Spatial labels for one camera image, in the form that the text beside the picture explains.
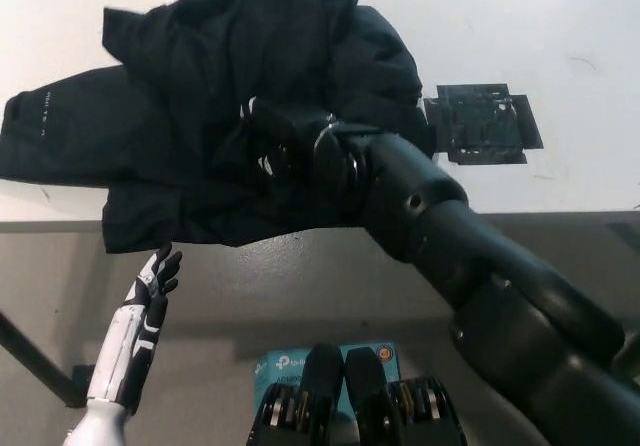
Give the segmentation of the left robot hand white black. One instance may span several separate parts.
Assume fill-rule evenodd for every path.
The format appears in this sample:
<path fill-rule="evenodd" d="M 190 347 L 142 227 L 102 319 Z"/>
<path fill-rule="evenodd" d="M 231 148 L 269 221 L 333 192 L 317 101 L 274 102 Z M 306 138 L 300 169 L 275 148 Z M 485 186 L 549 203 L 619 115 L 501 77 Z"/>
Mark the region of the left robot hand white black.
<path fill-rule="evenodd" d="M 168 308 L 178 285 L 182 253 L 170 244 L 154 252 L 116 309 L 87 392 L 87 407 L 104 404 L 134 415 L 148 377 Z"/>

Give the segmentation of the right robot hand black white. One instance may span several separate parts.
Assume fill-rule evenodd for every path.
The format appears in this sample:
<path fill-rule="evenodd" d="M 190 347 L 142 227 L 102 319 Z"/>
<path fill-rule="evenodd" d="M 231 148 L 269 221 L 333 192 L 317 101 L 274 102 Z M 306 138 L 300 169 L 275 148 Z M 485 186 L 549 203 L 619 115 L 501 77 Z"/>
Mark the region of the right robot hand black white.
<path fill-rule="evenodd" d="M 338 198 L 357 176 L 340 138 L 345 123 L 318 106 L 253 97 L 244 120 L 270 180 L 305 198 Z"/>

